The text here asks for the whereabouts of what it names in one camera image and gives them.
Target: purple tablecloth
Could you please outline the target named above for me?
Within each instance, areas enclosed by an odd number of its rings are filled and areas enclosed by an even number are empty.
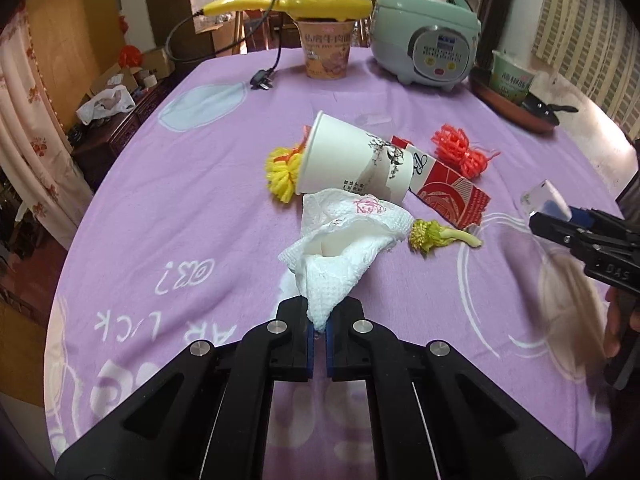
[[[452,343],[575,449],[588,469],[610,420],[599,380],[604,291],[562,249],[528,231],[519,197],[550,179],[575,206],[617,212],[592,167],[557,130],[514,130],[464,85],[406,88],[370,52],[348,77],[305,76],[284,51],[274,89],[246,85],[274,52],[204,62],[146,120],[107,175],[73,242],[47,335],[46,410],[54,455],[87,432],[189,342],[240,339],[294,292],[276,256],[299,237],[301,205],[268,194],[264,159],[293,146],[318,110],[374,133],[393,128],[432,151],[444,123],[501,150],[478,180],[492,200],[484,246],[423,258],[406,244],[380,254],[351,295],[399,338]],[[408,193],[416,218],[439,216]],[[277,384],[265,478],[372,478],[366,393],[323,378]],[[593,381],[586,376],[594,374]]]

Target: rice cooker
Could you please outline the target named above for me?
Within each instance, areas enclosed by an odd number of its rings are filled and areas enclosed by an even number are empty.
[[[466,0],[377,0],[371,50],[402,84],[451,90],[474,65],[480,28]]]

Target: red paper packet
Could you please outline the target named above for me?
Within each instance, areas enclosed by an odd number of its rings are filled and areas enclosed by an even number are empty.
[[[490,197],[457,171],[422,152],[410,142],[393,136],[391,143],[414,157],[409,190],[458,229],[480,225]]]

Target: frying pan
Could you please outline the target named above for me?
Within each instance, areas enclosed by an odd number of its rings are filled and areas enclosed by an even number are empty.
[[[573,106],[547,105],[532,93],[522,106],[512,103],[489,88],[491,72],[474,67],[469,73],[471,91],[505,119],[535,134],[551,133],[560,121],[555,112],[577,112]]]

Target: red plastic string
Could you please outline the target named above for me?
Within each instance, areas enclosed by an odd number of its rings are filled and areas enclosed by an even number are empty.
[[[469,147],[469,138],[462,128],[455,129],[450,124],[444,124],[431,140],[436,144],[436,157],[460,171],[460,174],[468,179],[473,179],[486,170],[489,161],[496,152],[487,157],[478,150]]]
[[[297,153],[302,153],[303,151],[305,151],[305,146],[306,146],[306,140],[309,138],[309,134],[311,133],[311,126],[308,125],[304,125],[302,126],[302,133],[303,133],[303,137],[302,137],[302,142],[300,142],[299,145],[297,145],[295,148],[293,148],[291,150],[291,153],[289,153],[289,155],[281,155],[281,156],[277,156],[276,158],[273,159],[274,162],[288,162],[289,159],[294,156]]]

